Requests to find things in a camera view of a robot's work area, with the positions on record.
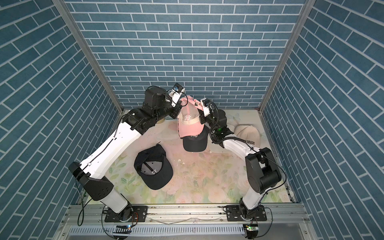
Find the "pink baseball cap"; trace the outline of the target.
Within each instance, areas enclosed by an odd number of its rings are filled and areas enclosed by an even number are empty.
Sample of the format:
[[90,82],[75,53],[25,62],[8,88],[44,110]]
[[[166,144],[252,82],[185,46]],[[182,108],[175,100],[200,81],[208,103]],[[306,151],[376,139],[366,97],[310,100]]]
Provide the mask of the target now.
[[178,133],[180,138],[198,136],[204,129],[200,121],[203,106],[191,96],[181,99],[182,109],[178,115]]

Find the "grey baseball cap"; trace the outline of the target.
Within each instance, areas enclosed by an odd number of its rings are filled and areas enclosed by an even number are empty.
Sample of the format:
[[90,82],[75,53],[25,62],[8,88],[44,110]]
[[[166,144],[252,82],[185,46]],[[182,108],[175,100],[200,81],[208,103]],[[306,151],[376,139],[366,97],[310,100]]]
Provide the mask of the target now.
[[184,150],[191,153],[199,153],[206,150],[208,145],[209,128],[204,126],[202,132],[195,136],[183,137]]

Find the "beige Colorado baseball cap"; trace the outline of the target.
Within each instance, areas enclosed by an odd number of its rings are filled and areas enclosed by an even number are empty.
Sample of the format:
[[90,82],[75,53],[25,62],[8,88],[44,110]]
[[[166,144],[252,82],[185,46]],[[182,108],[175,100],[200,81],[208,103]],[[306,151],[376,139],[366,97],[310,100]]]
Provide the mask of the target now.
[[234,129],[236,137],[243,139],[247,144],[259,148],[261,145],[261,135],[253,125],[238,125]]

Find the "cream white baseball cap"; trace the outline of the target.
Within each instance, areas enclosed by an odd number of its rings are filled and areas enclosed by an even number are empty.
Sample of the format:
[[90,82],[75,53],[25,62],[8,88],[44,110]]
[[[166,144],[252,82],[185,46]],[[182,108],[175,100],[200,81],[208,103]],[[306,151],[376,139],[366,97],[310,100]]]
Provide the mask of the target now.
[[239,125],[236,121],[230,121],[227,123],[227,127],[230,129],[231,132],[235,133],[236,127]]

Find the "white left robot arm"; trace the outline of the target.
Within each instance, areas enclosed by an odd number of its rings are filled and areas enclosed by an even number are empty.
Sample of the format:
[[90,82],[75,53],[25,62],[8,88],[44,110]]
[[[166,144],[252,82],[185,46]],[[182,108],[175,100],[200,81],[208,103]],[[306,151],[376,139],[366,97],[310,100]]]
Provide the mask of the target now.
[[121,195],[106,173],[121,153],[156,123],[169,116],[176,119],[182,109],[185,88],[175,84],[170,91],[150,86],[139,108],[123,115],[116,130],[89,157],[73,162],[69,171],[94,201],[100,201],[125,220],[131,211],[129,201]]

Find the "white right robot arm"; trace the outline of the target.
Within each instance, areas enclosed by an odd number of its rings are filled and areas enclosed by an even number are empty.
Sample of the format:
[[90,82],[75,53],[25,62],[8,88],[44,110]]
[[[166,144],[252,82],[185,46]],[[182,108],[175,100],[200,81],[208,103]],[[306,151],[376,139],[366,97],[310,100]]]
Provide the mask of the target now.
[[240,199],[239,214],[246,221],[254,221],[257,219],[264,196],[280,187],[278,183],[282,180],[282,170],[275,162],[270,149],[258,149],[237,137],[227,127],[225,112],[219,110],[214,102],[204,98],[201,100],[201,105],[200,120],[209,125],[212,143],[245,160],[250,188]]

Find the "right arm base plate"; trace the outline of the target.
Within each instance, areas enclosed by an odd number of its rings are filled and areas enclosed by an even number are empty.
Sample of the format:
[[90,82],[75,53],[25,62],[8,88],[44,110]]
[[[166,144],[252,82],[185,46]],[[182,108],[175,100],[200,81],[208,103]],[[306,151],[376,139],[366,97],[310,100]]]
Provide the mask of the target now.
[[250,221],[250,222],[265,222],[267,221],[267,214],[265,207],[259,205],[253,210],[248,210],[243,205],[227,205],[222,207],[228,222],[240,222],[240,221]]

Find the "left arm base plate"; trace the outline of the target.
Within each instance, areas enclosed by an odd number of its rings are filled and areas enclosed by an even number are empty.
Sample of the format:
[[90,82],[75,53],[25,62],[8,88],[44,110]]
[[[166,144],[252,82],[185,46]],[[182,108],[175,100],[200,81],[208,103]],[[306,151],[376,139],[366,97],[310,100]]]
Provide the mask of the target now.
[[107,208],[103,210],[105,216],[104,221],[106,223],[124,223],[133,222],[141,223],[145,222],[148,213],[148,206],[127,206],[120,213],[115,213],[112,209]]

